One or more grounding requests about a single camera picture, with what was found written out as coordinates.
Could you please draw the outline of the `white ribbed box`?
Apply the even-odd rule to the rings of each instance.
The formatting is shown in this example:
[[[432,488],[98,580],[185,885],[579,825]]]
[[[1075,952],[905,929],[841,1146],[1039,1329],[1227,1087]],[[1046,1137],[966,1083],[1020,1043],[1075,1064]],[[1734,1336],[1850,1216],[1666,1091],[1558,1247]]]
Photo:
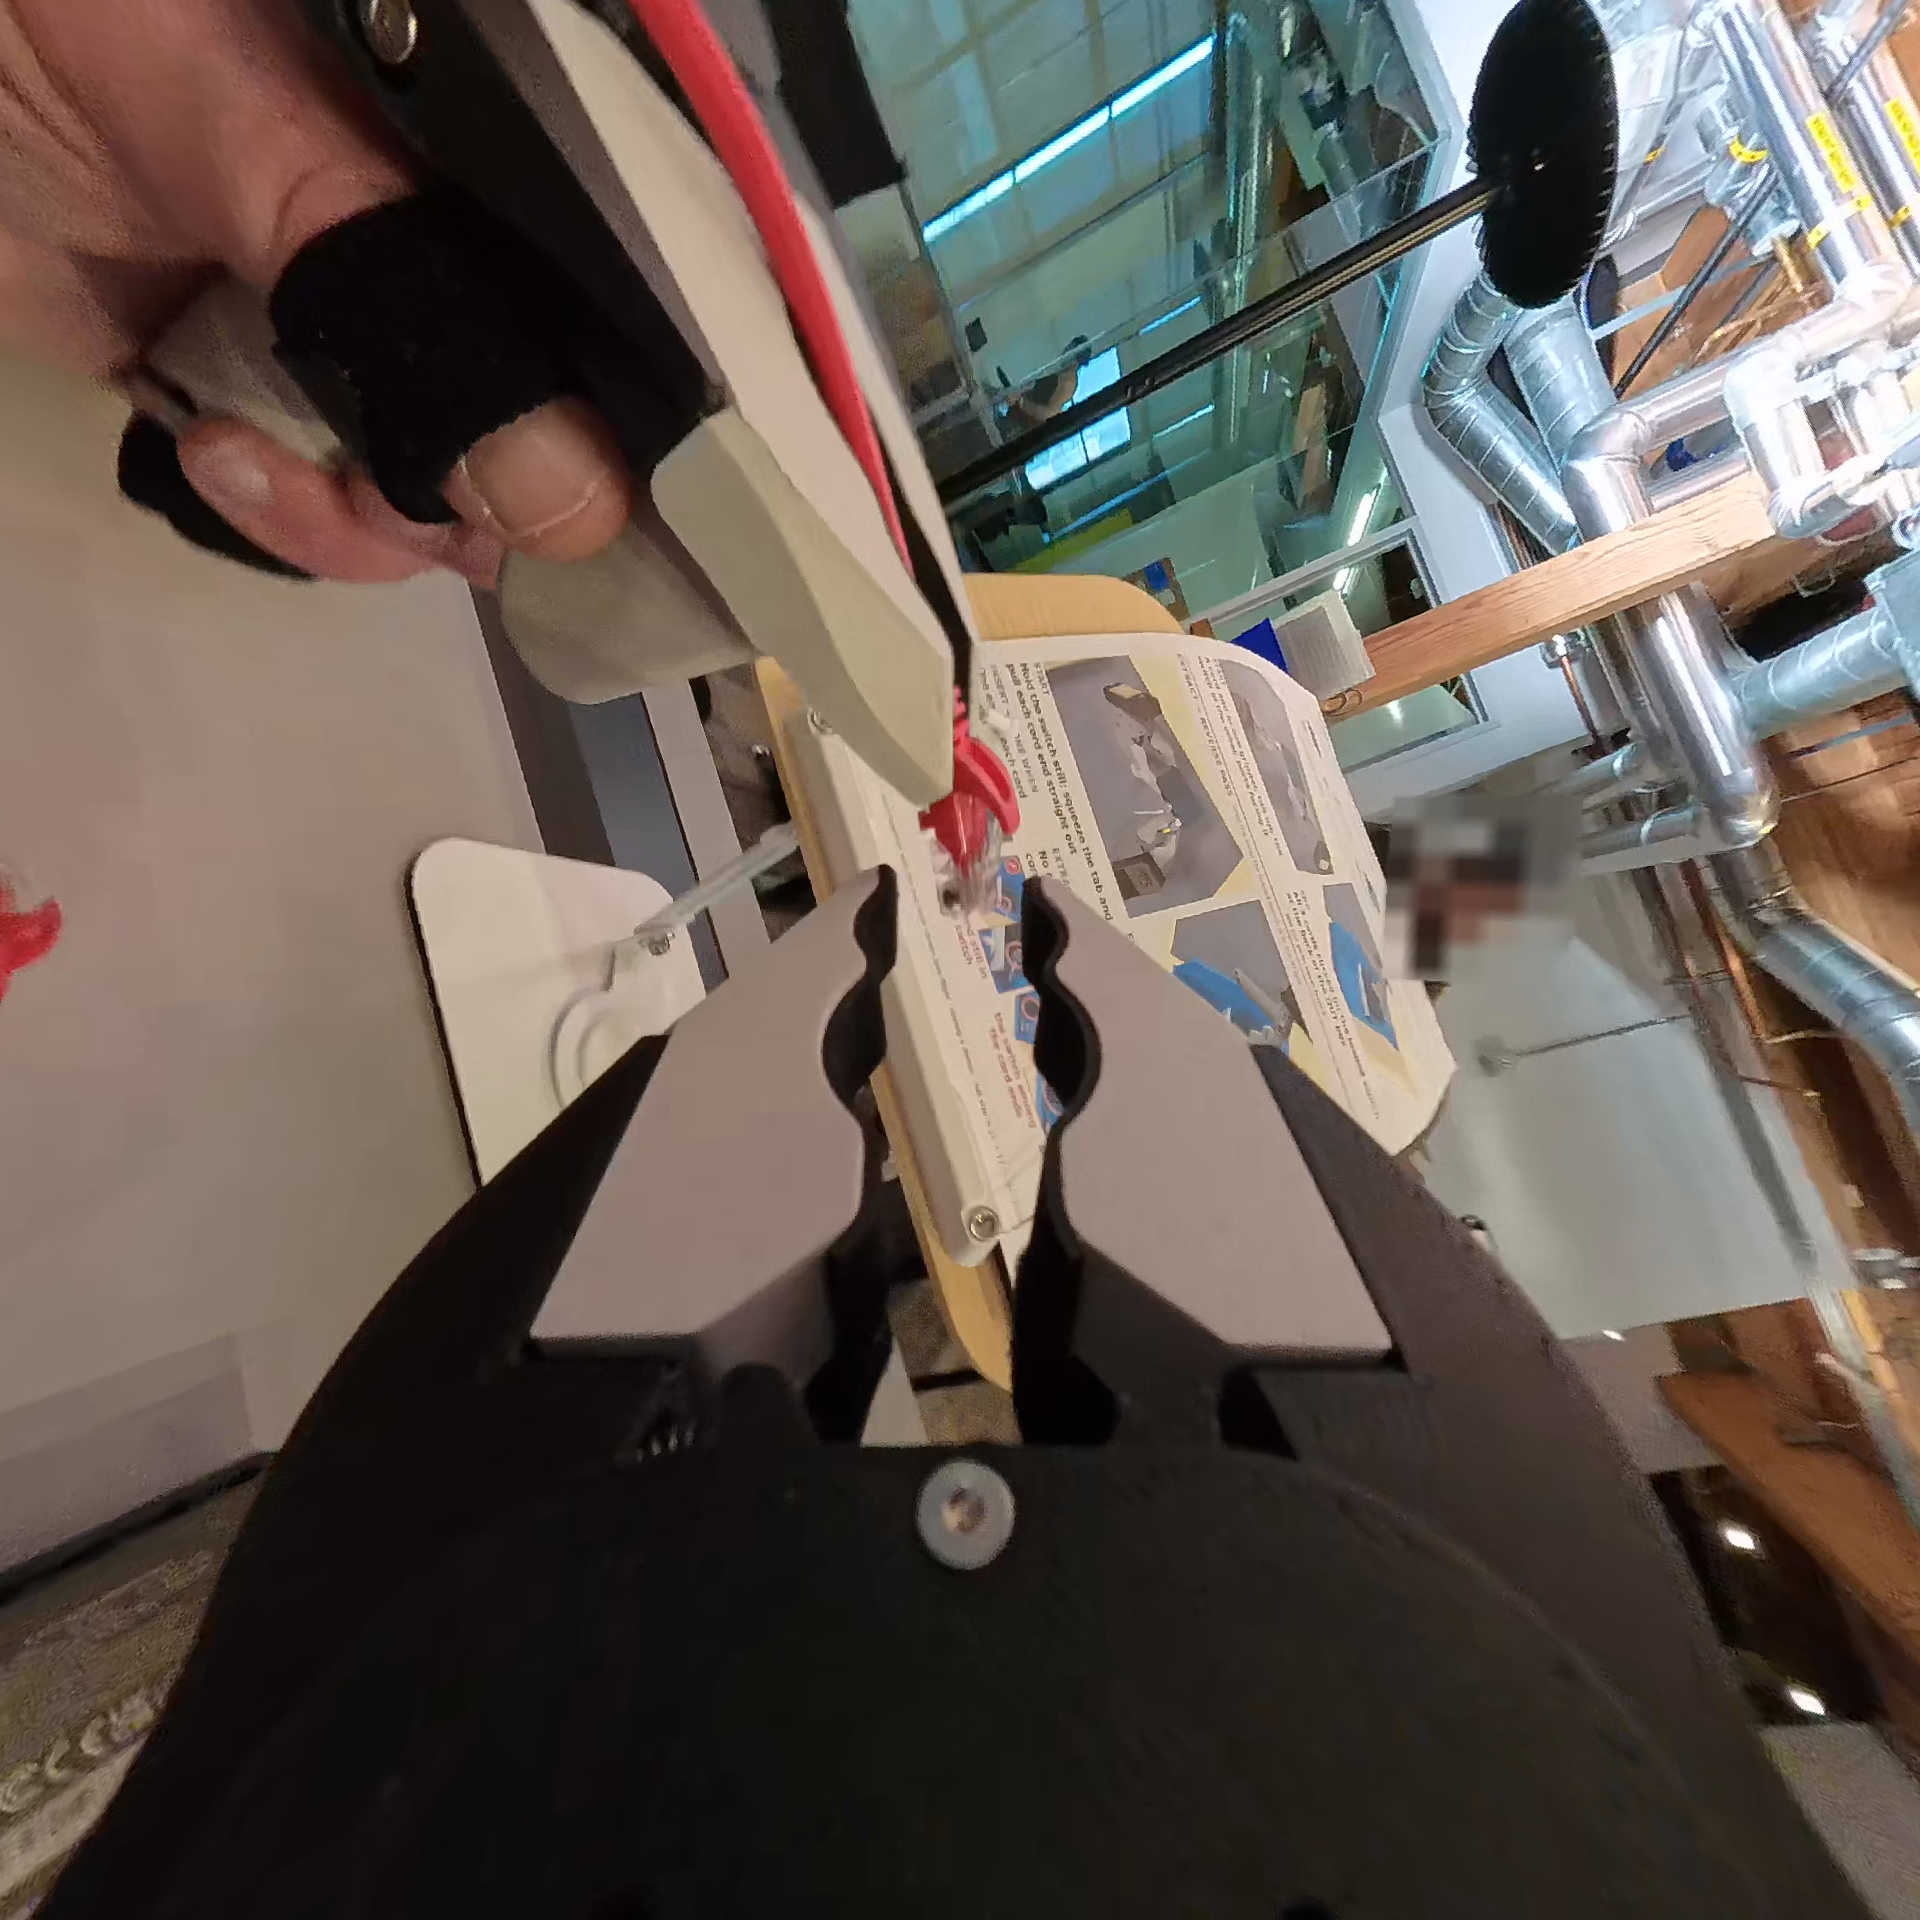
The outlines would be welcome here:
[[[1275,620],[1288,674],[1330,701],[1377,674],[1364,639],[1339,593],[1320,593]]]

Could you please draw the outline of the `black pole stand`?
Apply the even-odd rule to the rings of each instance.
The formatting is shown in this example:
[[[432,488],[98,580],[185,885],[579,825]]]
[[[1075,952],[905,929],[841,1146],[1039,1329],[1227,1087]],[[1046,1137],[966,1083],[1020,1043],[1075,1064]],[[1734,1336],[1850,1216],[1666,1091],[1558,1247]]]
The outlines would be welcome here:
[[[1506,11],[1479,67],[1467,135],[1467,183],[977,457],[939,483],[939,501],[966,504],[1464,225],[1479,225],[1479,265],[1510,303],[1545,307],[1575,291],[1609,225],[1620,146],[1614,58],[1593,7],[1521,3]]]

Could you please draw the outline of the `white board stand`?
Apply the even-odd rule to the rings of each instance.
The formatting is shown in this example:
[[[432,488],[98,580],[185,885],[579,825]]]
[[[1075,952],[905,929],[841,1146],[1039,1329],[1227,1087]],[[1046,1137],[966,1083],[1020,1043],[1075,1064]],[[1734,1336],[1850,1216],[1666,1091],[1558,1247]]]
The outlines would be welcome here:
[[[679,897],[639,871],[458,836],[417,857],[417,940],[475,1183],[706,996],[694,923],[753,905],[798,851],[780,824]]]

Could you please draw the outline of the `silver ventilation duct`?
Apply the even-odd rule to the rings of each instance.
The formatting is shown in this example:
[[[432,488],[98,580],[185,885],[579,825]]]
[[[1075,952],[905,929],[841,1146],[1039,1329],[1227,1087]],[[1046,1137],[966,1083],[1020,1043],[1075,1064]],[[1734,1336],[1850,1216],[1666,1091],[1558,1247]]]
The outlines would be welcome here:
[[[1903,556],[1867,576],[1871,607],[1767,660],[1743,656],[1705,585],[1628,587],[1598,621],[1628,741],[1558,788],[1582,807],[1675,791],[1587,832],[1593,873],[1699,863],[1735,947],[1884,1075],[1915,1127],[1915,983],[1819,920],[1772,835],[1780,794],[1766,744],[1876,700],[1915,696],[1915,101],[1884,51],[1824,4],[1798,29],[1784,4],[1588,4],[1618,90],[1618,176],[1600,251],[1631,227],[1628,163],[1660,152],[1671,108],[1703,83],[1702,121],[1723,148],[1708,197],[1809,242],[1824,297],[1801,319],[1665,385],[1618,399],[1575,291],[1545,307],[1502,297],[1479,267],[1426,363],[1430,425],[1550,556],[1596,559],[1657,508],[1654,457],[1729,425],[1729,471],[1760,483],[1767,531],[1828,540],[1854,519]]]

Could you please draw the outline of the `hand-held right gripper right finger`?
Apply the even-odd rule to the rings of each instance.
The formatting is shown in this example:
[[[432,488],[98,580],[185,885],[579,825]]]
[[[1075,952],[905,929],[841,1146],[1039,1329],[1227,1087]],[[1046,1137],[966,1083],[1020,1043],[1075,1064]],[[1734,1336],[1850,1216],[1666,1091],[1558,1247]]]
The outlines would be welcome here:
[[[1032,880],[1036,1060],[1062,1107],[1041,1209],[1230,1354],[1384,1359],[1391,1332],[1258,1048],[1091,903]]]

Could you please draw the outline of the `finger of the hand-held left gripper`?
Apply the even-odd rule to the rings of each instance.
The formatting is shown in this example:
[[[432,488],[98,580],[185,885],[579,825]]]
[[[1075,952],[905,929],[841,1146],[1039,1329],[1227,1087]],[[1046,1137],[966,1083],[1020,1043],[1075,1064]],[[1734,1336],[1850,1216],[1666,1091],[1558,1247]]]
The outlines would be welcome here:
[[[907,415],[896,361],[875,319],[858,256],[848,250],[846,236],[831,213],[819,215],[819,263],[881,442],[887,483],[907,546],[910,580],[948,645],[951,677],[961,697],[977,704],[977,634],[946,511],[928,468],[921,436]]]
[[[819,215],[753,87],[699,4],[640,4],[686,105],[586,7],[531,13],[543,129],[699,371],[694,425],[631,456],[619,546],[526,568],[531,664],[598,693],[767,656],[875,777],[948,797],[948,645],[907,573]]]

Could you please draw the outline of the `person's left hand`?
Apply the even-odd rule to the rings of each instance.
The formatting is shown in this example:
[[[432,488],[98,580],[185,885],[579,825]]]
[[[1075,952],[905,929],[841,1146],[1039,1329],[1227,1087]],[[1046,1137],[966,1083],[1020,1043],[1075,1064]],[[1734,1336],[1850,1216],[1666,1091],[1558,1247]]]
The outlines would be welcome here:
[[[306,242],[415,188],[292,4],[3,4],[6,352],[118,381],[207,281],[265,293]],[[410,522],[363,473],[306,464],[233,418],[190,425],[178,459],[241,537],[352,585],[427,570],[492,585],[508,553],[586,561],[633,508],[611,433],[579,400],[464,452],[451,523]]]

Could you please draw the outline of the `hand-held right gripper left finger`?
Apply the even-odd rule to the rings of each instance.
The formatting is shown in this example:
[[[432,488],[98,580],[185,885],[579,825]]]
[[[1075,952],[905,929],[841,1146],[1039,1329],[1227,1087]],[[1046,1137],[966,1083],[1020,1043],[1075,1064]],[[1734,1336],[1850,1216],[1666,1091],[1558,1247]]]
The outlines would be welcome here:
[[[898,888],[868,868],[666,1039],[535,1341],[835,1341],[833,1253],[871,1195]]]

